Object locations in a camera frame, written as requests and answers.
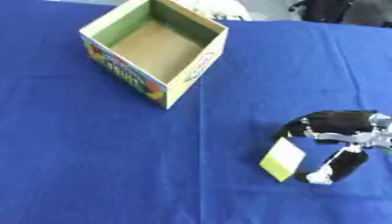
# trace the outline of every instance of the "colorful packaging graphic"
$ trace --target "colorful packaging graphic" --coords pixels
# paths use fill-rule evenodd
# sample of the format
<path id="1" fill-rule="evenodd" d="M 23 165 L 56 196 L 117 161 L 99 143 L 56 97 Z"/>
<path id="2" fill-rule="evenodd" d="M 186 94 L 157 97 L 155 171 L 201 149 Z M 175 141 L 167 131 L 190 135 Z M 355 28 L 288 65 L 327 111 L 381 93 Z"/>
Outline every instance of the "colorful packaging graphic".
<path id="1" fill-rule="evenodd" d="M 166 104 L 166 90 L 162 85 L 157 84 L 154 80 L 150 80 L 141 75 L 134 67 L 129 65 L 126 61 L 110 55 L 103 51 L 97 45 L 85 42 L 88 54 L 90 57 L 104 65 L 108 70 L 122 78 L 128 84 L 135 87 L 140 92 L 148 95 L 151 99 L 158 102 L 165 107 Z"/>

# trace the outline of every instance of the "black object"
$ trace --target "black object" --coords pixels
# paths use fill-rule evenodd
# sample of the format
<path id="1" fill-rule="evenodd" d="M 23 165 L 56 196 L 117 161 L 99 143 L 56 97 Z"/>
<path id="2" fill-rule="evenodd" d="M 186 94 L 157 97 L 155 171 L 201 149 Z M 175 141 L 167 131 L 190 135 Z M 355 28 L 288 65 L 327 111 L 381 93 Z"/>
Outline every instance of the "black object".
<path id="1" fill-rule="evenodd" d="M 392 28 L 392 22 L 385 21 L 381 25 L 382 28 Z"/>
<path id="2" fill-rule="evenodd" d="M 313 172 L 296 171 L 294 177 L 312 184 L 330 185 L 368 161 L 363 150 L 392 150 L 392 117 L 376 110 L 325 110 L 286 123 L 274 136 L 311 137 L 318 144 L 346 144 Z"/>
<path id="3" fill-rule="evenodd" d="M 285 124 L 276 134 L 276 138 L 287 137 L 289 132 L 295 137 L 304 137 L 308 124 L 312 131 L 317 133 L 329 132 L 351 136 L 358 131 L 370 132 L 373 126 L 369 122 L 369 117 L 375 113 L 375 110 L 325 110 L 311 113 Z"/>
<path id="4" fill-rule="evenodd" d="M 305 10 L 302 15 L 304 21 L 324 22 L 338 24 L 343 21 L 346 11 L 355 0 L 303 0 L 294 3 L 289 11 L 296 11 L 299 7 L 304 6 Z"/>

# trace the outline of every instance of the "blue tablecloth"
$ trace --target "blue tablecloth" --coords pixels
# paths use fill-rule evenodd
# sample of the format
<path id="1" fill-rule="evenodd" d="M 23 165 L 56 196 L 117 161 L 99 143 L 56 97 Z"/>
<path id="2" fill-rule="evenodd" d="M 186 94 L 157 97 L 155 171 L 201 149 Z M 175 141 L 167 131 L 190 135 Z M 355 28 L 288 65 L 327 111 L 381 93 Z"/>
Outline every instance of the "blue tablecloth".
<path id="1" fill-rule="evenodd" d="M 391 30 L 223 22 L 225 53 L 164 111 L 88 59 L 78 30 L 108 6 L 21 2 L 0 12 L 0 223 L 392 222 L 381 151 L 332 186 L 257 166 L 297 116 L 392 115 Z M 297 143 L 309 167 L 340 147 Z"/>

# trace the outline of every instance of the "box wall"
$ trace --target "box wall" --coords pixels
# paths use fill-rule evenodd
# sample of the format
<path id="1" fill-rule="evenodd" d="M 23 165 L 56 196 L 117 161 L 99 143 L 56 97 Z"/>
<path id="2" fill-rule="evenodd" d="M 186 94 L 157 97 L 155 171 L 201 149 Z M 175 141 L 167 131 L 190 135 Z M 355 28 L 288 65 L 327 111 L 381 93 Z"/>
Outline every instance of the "box wall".
<path id="1" fill-rule="evenodd" d="M 193 85 L 193 83 L 222 55 L 228 29 L 223 31 L 200 55 L 168 85 L 167 108 Z"/>
<path id="2" fill-rule="evenodd" d="M 147 20 L 151 19 L 150 8 L 151 1 L 141 4 L 113 24 L 98 31 L 93 36 L 93 39 L 106 47 L 112 47 L 115 43 L 141 27 Z"/>
<path id="3" fill-rule="evenodd" d="M 120 59 L 111 51 L 99 47 L 88 37 L 82 36 L 85 47 L 91 59 L 106 67 L 113 74 L 147 95 L 152 100 L 166 108 L 166 86 L 149 77 L 148 74 L 138 70 L 128 62 Z"/>
<path id="4" fill-rule="evenodd" d="M 150 7 L 154 19 L 200 46 L 207 46 L 219 34 L 160 1 L 151 1 Z"/>

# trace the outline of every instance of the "white object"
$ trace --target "white object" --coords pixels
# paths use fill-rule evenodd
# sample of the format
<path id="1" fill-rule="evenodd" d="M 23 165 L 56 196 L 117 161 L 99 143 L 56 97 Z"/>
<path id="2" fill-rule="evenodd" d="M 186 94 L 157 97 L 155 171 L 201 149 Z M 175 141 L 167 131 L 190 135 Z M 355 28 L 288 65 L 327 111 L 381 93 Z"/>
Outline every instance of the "white object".
<path id="1" fill-rule="evenodd" d="M 235 0 L 174 0 L 207 18 L 252 20 L 246 8 Z"/>

